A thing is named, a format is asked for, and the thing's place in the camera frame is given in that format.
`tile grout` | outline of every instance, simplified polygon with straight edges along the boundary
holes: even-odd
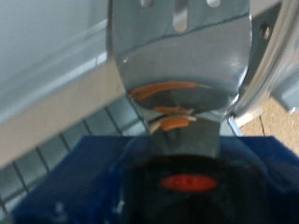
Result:
[[[262,126],[262,131],[263,131],[263,136],[265,136],[265,132],[264,132],[264,126],[263,126],[263,121],[262,121],[262,116],[259,117],[261,126]]]

